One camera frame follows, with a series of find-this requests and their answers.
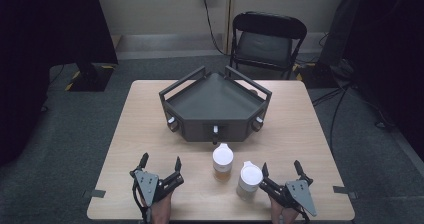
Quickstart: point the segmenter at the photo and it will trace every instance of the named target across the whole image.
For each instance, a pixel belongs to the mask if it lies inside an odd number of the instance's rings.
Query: chair backrest
[[[305,24],[294,17],[251,11],[240,13],[234,18],[234,36],[237,30],[300,41],[303,41],[307,33]]]

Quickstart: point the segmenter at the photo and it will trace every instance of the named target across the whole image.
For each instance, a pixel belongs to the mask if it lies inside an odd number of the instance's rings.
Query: gray tray
[[[226,75],[206,73],[201,67],[159,93],[167,125],[187,141],[238,142],[263,125],[272,93],[256,82],[226,67]],[[255,89],[266,94],[266,99],[230,78],[235,74]],[[187,80],[200,76],[172,97],[165,95]]]

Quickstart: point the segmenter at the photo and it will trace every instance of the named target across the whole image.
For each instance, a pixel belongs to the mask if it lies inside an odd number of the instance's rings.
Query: robotic hand
[[[145,224],[150,224],[152,222],[151,206],[153,203],[159,202],[174,191],[175,188],[184,183],[184,179],[180,173],[181,161],[179,157],[177,157],[175,163],[175,172],[165,179],[159,179],[158,175],[143,171],[148,159],[149,154],[146,152],[141,158],[140,164],[133,171],[130,171],[130,175],[134,179],[132,187],[134,200],[140,208]],[[144,199],[146,206],[141,205],[137,198],[136,191],[138,191],[140,197]]]
[[[294,162],[294,166],[300,178],[296,181],[288,181],[284,186],[282,186],[278,185],[268,177],[268,167],[265,162],[262,167],[262,174],[264,178],[259,184],[259,187],[268,193],[269,196],[274,198],[274,200],[281,206],[285,208],[293,208],[302,214],[305,222],[309,223],[308,215],[305,211],[300,210],[299,206],[308,211],[312,216],[317,215],[311,193],[309,191],[309,186],[312,184],[313,179],[306,176],[299,161],[296,160]]]

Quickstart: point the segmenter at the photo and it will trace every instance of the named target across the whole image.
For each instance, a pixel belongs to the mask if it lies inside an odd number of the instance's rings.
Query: gray carpet floor
[[[223,71],[226,56],[120,61],[104,92],[66,92],[73,64],[51,69],[55,79],[44,112],[22,155],[0,167],[0,223],[103,223],[91,221],[85,191],[95,188],[131,83],[176,80],[199,66]],[[241,67],[252,79],[279,79],[279,73]],[[334,89],[310,89],[315,100]],[[315,107],[349,192],[354,223],[424,223],[424,177],[394,137],[377,128],[378,112],[360,89],[350,88]]]

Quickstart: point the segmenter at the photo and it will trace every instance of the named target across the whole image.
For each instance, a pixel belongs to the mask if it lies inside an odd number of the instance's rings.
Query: tray handle
[[[168,125],[169,130],[172,132],[178,131],[180,129],[180,124],[178,123],[175,117],[171,117],[167,120],[166,124]]]
[[[204,66],[197,68],[196,70],[194,70],[192,73],[188,74],[187,76],[181,78],[180,80],[176,81],[175,83],[173,83],[172,85],[170,85],[169,87],[165,88],[164,90],[162,90],[161,92],[159,92],[159,96],[160,96],[160,100],[161,102],[165,102],[165,94],[167,94],[168,92],[174,90],[175,88],[177,88],[179,85],[183,84],[184,82],[186,82],[187,80],[189,80],[190,78],[198,75],[199,73],[202,73],[203,76],[206,75],[206,69]]]
[[[253,81],[252,79],[250,79],[249,77],[241,74],[240,72],[238,72],[236,69],[230,67],[230,66],[226,66],[225,67],[225,76],[227,77],[231,77],[231,74],[234,73],[236,74],[238,77],[240,77],[243,81],[249,83],[251,86],[255,87],[256,89],[258,89],[259,91],[263,92],[266,95],[266,101],[269,103],[271,101],[271,95],[272,92],[269,91],[268,89],[266,89],[265,87],[259,85],[258,83],[256,83],[255,81]]]
[[[258,132],[261,130],[262,126],[264,125],[264,120],[260,117],[256,117],[255,120],[252,121],[250,126],[255,132]]]

